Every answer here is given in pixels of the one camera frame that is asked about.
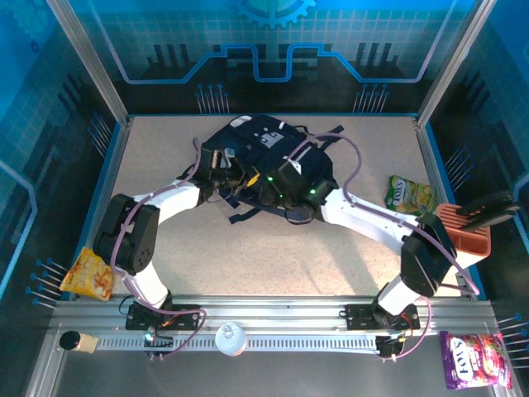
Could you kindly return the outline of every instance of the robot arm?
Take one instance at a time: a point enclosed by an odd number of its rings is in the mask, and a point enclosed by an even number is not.
[[[278,134],[272,137],[275,141],[280,139]],[[263,177],[260,180],[269,181],[261,190],[267,193],[260,197],[264,204],[308,211],[315,219],[362,233],[401,256],[401,274],[380,291],[370,308],[373,318],[383,328],[393,327],[400,314],[420,296],[431,297],[436,293],[451,263],[423,235],[427,233],[455,256],[455,248],[439,218],[427,214],[416,219],[355,196],[350,196],[350,203],[335,182],[320,179],[309,183],[286,157],[277,169],[260,175],[253,165],[237,158],[232,149],[216,145],[215,142],[202,145],[197,172],[189,182],[177,187],[177,179],[173,182],[174,189],[167,189],[141,205],[132,219],[132,228],[127,228],[118,247],[117,272],[141,304],[165,311],[172,307],[171,293],[152,264],[158,226],[177,213],[204,203],[215,189],[228,189],[237,196],[260,176]],[[145,197],[118,194],[112,198],[93,243],[94,251],[107,263],[125,218]]]

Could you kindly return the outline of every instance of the glass panel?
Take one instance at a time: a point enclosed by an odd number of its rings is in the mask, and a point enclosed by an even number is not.
[[[17,364],[0,395],[14,396],[58,298],[36,260],[72,263],[115,122],[44,1],[2,2],[0,50],[0,339]]]
[[[73,0],[132,113],[416,112],[474,0]]]
[[[496,3],[431,118],[445,185],[456,203],[506,189],[522,207],[513,220],[492,227],[492,254],[478,263],[477,270],[498,319],[520,312],[525,321],[529,315],[528,20],[529,3]],[[527,390],[527,372],[518,379]]]

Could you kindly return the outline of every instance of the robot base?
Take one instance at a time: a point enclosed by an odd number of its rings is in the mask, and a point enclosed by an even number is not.
[[[377,331],[391,329],[394,331],[406,331],[410,329],[420,329],[421,323],[417,314],[417,307],[409,304],[400,316],[386,314],[383,321],[374,318],[372,304],[347,304],[340,311],[340,317],[347,322],[348,331],[369,330]]]
[[[200,309],[197,304],[173,304],[172,311]],[[158,314],[145,306],[134,302],[129,306],[125,329],[128,331],[147,331],[150,326],[161,329],[168,316]],[[182,314],[172,323],[163,327],[164,331],[195,331],[198,327],[198,314]]]

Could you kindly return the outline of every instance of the green snack bag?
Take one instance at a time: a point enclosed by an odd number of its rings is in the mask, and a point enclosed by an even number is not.
[[[398,175],[389,178],[385,202],[386,207],[392,211],[417,216],[433,212],[437,205],[435,192],[430,186]]]

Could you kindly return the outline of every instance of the enclosure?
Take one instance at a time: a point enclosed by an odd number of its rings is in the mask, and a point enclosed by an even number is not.
[[[449,395],[438,332],[499,332],[502,320],[529,315],[528,17],[522,0],[4,0],[0,305],[9,366],[0,394],[338,395],[352,386]],[[335,337],[337,308],[372,301],[401,262],[324,222],[294,227],[259,213],[231,224],[251,207],[214,196],[160,226],[154,257],[174,297],[210,313],[204,347],[162,365],[117,345],[93,356],[55,350],[72,328],[128,340],[117,312],[127,290],[117,280],[106,304],[59,296],[58,274],[42,265],[69,269],[113,195],[170,184],[193,163],[194,137],[258,113],[311,133],[343,126],[363,158],[349,191],[381,207],[391,175],[430,185],[438,203],[511,192],[521,209],[491,227],[490,256],[468,269],[479,300],[440,287],[428,337],[394,366],[257,345],[221,356],[207,338],[223,318],[289,342]],[[358,159],[341,142],[327,153],[341,184]],[[462,279],[452,269],[445,282]],[[427,308],[418,309],[423,323]],[[512,325],[512,341],[523,340],[522,320]],[[517,348],[508,348],[512,390],[460,393],[524,395],[527,351]],[[395,385],[402,379],[410,381]]]

